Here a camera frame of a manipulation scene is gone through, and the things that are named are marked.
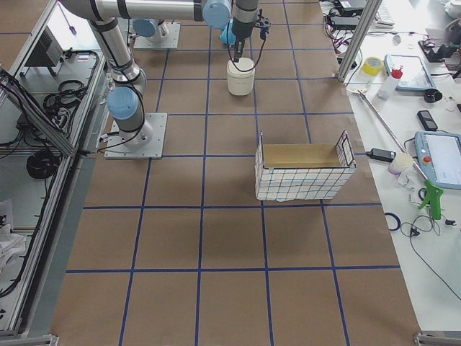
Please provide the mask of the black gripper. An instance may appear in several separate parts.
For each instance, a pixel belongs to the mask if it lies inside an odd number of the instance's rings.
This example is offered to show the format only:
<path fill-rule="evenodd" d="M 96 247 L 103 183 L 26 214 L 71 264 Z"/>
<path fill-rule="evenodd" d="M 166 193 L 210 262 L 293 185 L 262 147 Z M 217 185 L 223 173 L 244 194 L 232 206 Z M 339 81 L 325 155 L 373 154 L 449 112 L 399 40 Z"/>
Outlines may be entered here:
<path fill-rule="evenodd" d="M 236 37 L 233 62 L 239 62 L 243 55 L 244 40 L 250 38 L 254 29 L 259 30 L 259 37 L 266 40 L 271 22 L 262 15 L 261 9 L 245 11 L 237 9 L 233 16 L 232 33 Z"/>

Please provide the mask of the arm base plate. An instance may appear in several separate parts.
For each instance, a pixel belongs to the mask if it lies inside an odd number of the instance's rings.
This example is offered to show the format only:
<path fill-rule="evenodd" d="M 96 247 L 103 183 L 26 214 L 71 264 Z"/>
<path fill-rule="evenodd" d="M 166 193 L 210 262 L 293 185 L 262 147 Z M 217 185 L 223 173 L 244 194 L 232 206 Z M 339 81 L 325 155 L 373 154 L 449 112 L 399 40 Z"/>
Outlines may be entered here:
<path fill-rule="evenodd" d="M 168 115 L 166 113 L 146 113 L 145 122 L 140 132 L 121 132 L 111 136 L 109 146 L 104 152 L 106 159 L 161 159 Z"/>
<path fill-rule="evenodd" d="M 134 19 L 134 49 L 167 50 L 177 49 L 181 24 L 179 22 Z"/>

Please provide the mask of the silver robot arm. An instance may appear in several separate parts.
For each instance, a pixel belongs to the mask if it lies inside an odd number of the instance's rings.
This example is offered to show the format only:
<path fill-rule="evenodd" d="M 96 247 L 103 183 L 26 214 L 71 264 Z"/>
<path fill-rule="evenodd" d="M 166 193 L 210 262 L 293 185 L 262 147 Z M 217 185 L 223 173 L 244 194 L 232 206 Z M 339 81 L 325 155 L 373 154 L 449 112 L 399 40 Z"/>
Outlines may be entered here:
<path fill-rule="evenodd" d="M 159 19 L 133 19 L 132 26 L 137 36 L 154 43 L 163 42 L 169 35 L 169 28 Z"/>
<path fill-rule="evenodd" d="M 266 41 L 271 23 L 258 8 L 258 1 L 63 1 L 63 6 L 88 21 L 112 69 L 116 84 L 135 85 L 139 68 L 123 38 L 118 19 L 185 19 L 205 22 L 223 31 L 228 47 L 228 78 L 253 76 L 259 63 L 242 57 L 253 29 Z"/>

